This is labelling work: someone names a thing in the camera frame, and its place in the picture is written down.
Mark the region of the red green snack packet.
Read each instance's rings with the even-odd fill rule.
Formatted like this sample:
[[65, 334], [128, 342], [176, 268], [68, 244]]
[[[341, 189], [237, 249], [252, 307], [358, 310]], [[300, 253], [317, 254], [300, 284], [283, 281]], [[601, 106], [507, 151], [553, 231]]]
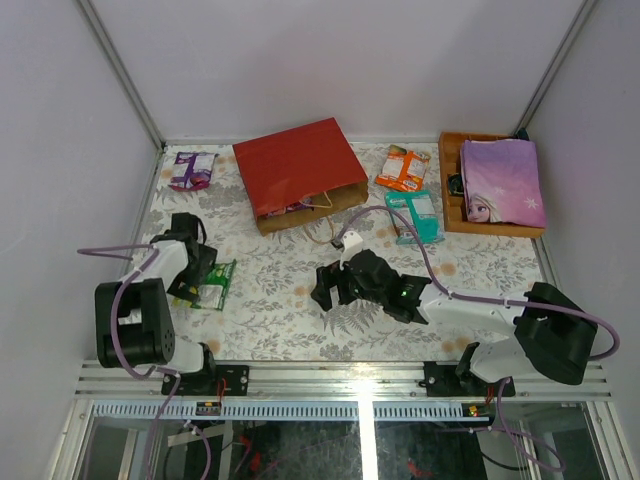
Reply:
[[195, 302], [174, 298], [173, 307], [222, 311], [231, 287], [237, 261], [216, 263], [206, 276], [204, 283], [190, 292], [198, 295]]

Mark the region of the purple snack packet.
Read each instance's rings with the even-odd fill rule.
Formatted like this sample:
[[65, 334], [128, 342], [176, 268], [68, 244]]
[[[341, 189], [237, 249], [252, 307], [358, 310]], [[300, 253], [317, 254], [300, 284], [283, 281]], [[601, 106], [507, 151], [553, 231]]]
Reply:
[[217, 157], [217, 154], [207, 152], [178, 152], [171, 167], [169, 187], [178, 192], [206, 189]]

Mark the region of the teal snack packet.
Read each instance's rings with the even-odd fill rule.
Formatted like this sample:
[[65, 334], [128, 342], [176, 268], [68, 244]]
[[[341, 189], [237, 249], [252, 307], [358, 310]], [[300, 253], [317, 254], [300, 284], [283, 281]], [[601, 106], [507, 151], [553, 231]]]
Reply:
[[416, 230], [423, 244], [444, 240], [432, 196], [429, 191], [391, 191], [385, 195], [385, 204], [402, 215]]

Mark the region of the red brown paper bag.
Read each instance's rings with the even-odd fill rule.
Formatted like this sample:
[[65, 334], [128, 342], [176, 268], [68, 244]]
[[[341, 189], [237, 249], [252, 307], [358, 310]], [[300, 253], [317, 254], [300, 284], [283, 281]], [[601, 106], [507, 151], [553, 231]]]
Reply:
[[[334, 118], [233, 145], [259, 233], [305, 226], [363, 205], [369, 178]], [[266, 214], [310, 197], [313, 209]]]

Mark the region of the orange snack packet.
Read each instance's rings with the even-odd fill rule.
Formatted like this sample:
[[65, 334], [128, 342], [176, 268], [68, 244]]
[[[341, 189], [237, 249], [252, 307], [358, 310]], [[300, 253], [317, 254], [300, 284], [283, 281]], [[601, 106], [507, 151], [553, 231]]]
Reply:
[[427, 152], [391, 145], [375, 183], [404, 193], [420, 191], [430, 160], [431, 155]]

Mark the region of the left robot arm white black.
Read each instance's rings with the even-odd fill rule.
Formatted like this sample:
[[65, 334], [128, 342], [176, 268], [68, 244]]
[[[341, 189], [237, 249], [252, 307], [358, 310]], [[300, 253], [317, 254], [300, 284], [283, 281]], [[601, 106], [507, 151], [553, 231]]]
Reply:
[[197, 288], [217, 257], [206, 240], [199, 217], [174, 214], [164, 233], [139, 246], [148, 251], [141, 264], [96, 287], [96, 347], [102, 367], [123, 368], [137, 379], [148, 376], [137, 366], [174, 371], [201, 395], [217, 387], [219, 371], [209, 347], [178, 338], [169, 307], [171, 297], [198, 302]]

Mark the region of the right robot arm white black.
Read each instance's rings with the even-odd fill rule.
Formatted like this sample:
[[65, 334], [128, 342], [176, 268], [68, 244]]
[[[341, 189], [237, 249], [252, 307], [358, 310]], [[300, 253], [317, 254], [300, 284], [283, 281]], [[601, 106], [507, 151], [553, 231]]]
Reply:
[[369, 249], [317, 268], [311, 297], [323, 311], [364, 300], [401, 323], [466, 326], [501, 335], [499, 341], [472, 344], [460, 359], [456, 382], [472, 395], [528, 373], [579, 385], [597, 333], [581, 309], [550, 284], [535, 283], [514, 304], [461, 300], [441, 292], [428, 277], [399, 274]]

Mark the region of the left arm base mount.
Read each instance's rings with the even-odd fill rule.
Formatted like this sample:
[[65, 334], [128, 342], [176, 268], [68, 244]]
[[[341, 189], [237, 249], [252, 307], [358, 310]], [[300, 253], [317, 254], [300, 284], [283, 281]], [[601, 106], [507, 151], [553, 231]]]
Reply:
[[207, 345], [203, 367], [194, 373], [181, 373], [177, 388], [179, 396], [246, 396], [249, 385], [248, 365], [220, 364]]

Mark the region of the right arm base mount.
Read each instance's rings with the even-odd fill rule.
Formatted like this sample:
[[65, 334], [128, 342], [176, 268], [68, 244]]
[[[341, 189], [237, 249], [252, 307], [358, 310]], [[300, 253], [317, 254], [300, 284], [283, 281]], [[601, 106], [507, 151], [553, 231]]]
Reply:
[[502, 379], [488, 382], [472, 370], [473, 362], [480, 362], [481, 367], [495, 357], [500, 342], [472, 342], [465, 347], [460, 360], [454, 363], [425, 361], [423, 363], [423, 379], [418, 387], [434, 398], [471, 398], [483, 397], [490, 403], [498, 394]]

